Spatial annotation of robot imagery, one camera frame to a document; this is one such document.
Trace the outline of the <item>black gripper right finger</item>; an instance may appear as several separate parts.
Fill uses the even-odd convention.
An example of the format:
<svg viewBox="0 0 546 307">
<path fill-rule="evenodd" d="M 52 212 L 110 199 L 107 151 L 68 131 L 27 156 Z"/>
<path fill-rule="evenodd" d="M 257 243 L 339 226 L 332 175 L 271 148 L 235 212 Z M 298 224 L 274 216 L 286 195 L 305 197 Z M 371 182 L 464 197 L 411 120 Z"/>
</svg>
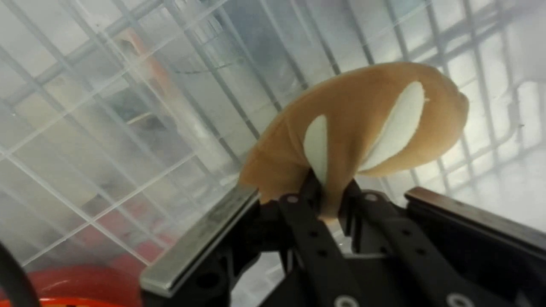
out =
<svg viewBox="0 0 546 307">
<path fill-rule="evenodd" d="M 354 253 L 397 258 L 429 307 L 511 307 L 505 298 L 465 279 L 383 192 L 351 182 L 342 192 L 339 221 Z"/>
</svg>

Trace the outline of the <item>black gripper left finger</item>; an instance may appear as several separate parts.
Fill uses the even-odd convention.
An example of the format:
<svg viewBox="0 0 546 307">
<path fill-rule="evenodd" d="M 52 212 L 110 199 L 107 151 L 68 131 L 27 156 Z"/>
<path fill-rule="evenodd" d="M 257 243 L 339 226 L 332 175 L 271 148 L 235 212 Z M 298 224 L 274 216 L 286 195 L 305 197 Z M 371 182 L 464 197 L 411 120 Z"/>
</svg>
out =
<svg viewBox="0 0 546 307">
<path fill-rule="evenodd" d="M 317 218 L 320 185 L 307 173 L 296 192 L 264 204 L 264 245 L 278 250 L 284 277 L 259 307 L 366 307 L 348 258 Z"/>
</svg>

